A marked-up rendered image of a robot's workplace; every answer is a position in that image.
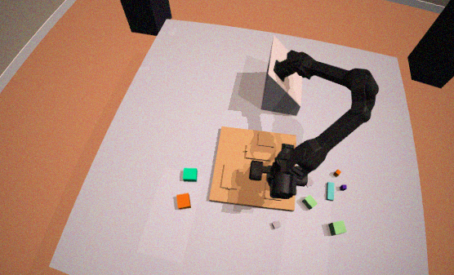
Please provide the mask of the turquoise flat block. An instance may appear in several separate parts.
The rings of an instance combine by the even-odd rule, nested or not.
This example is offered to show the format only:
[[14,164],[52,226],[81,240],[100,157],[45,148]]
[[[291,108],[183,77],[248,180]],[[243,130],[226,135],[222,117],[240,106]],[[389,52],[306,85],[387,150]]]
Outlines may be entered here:
[[335,183],[327,182],[327,193],[326,193],[326,200],[334,201],[334,189]]

